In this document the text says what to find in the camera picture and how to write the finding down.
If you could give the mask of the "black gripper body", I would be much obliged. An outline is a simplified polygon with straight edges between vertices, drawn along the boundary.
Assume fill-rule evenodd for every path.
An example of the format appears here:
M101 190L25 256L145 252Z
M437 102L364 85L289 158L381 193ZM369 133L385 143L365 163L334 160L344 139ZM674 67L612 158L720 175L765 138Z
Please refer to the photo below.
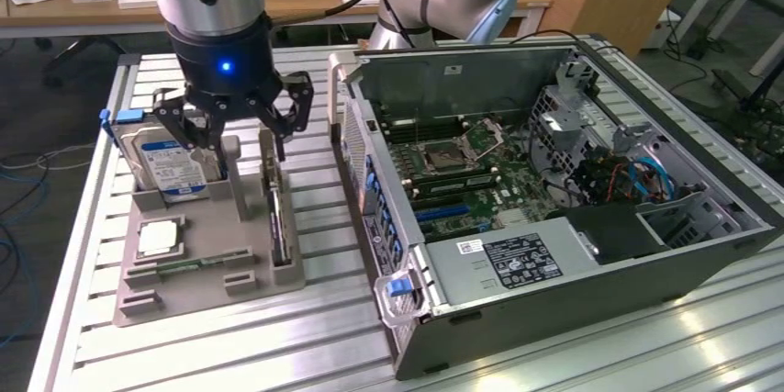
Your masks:
M220 36L190 35L166 26L188 88L188 102L201 110L246 101L270 105L282 89L269 42L269 17L260 15L244 29Z

